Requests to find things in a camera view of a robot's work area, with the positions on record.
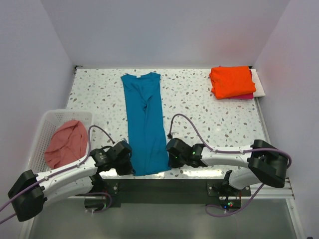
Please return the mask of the blue t shirt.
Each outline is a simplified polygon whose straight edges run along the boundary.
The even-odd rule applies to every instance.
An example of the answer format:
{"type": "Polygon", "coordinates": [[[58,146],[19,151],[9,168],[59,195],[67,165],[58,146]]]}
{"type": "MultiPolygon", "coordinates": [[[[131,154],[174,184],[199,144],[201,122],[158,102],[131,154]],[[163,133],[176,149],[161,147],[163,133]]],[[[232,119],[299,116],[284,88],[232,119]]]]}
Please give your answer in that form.
{"type": "Polygon", "coordinates": [[[128,120],[131,162],[136,176],[170,170],[163,126],[162,101],[158,73],[125,74],[123,82],[128,120]]]}

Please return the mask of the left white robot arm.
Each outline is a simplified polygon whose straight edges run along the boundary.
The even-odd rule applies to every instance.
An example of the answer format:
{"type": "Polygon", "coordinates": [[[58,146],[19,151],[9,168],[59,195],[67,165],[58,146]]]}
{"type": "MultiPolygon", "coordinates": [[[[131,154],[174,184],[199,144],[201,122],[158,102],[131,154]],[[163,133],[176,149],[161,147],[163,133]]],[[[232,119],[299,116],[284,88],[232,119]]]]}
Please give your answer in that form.
{"type": "Polygon", "coordinates": [[[58,169],[33,173],[23,172],[8,192],[9,203],[18,221],[37,216],[49,203],[87,194],[99,195],[105,183],[101,172],[111,169],[118,175],[130,175],[132,148],[125,141],[92,150],[87,156],[58,169]]]}

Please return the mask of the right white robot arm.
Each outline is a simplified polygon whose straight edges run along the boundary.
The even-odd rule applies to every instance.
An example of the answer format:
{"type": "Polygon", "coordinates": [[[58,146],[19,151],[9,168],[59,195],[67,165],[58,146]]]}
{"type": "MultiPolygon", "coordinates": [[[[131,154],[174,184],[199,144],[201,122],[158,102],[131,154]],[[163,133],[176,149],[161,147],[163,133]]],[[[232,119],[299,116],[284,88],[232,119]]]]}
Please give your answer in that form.
{"type": "Polygon", "coordinates": [[[193,168],[215,165],[240,167],[239,171],[231,171],[224,177],[222,190],[229,196],[258,183],[283,188],[292,162],[288,154],[260,139],[254,140],[251,145],[228,148],[212,147],[206,143],[190,146],[179,138],[173,138],[166,145],[166,150],[171,168],[184,165],[193,168]]]}

